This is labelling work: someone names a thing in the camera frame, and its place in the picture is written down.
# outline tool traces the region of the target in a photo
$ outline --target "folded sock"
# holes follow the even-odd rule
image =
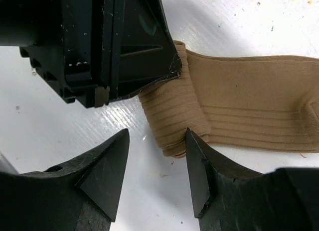
[[[180,78],[139,95],[165,156],[184,156],[188,127],[209,143],[317,152],[319,59],[219,58],[175,45]]]

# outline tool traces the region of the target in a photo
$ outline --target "black triangular edge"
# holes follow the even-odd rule
[[[187,169],[196,218],[205,213],[217,195],[216,174],[232,179],[262,176],[220,154],[189,128],[186,131],[185,141]]]
[[[118,210],[130,137],[127,129],[119,132],[76,184],[112,222]]]
[[[124,129],[44,172],[0,172],[0,229],[109,230],[118,209],[128,151],[129,132]]]

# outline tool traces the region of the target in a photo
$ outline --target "black plastic housing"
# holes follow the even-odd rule
[[[187,130],[186,159],[201,231],[318,231],[319,169],[248,169]]]
[[[67,102],[99,107],[177,78],[161,0],[0,0],[0,45],[20,46]]]
[[[0,230],[108,231],[117,215],[129,143],[124,129],[46,171],[0,171]]]

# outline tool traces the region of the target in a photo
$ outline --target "white table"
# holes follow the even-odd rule
[[[170,32],[206,55],[319,57],[319,0],[162,0]],[[19,172],[45,170],[128,127],[122,195],[112,231],[198,231],[186,160],[163,157],[137,98],[99,109],[67,105],[18,48],[0,48],[0,151]],[[260,172],[319,166],[318,154],[214,146]]]

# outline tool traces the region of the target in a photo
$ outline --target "white surface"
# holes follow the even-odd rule
[[[162,0],[174,39],[218,56],[319,57],[319,0]],[[112,231],[198,231],[185,159],[156,147],[136,98],[100,109],[66,105],[17,48],[0,48],[0,151],[19,172],[45,170],[128,127],[131,146]],[[260,172],[319,166],[319,155],[217,147]]]

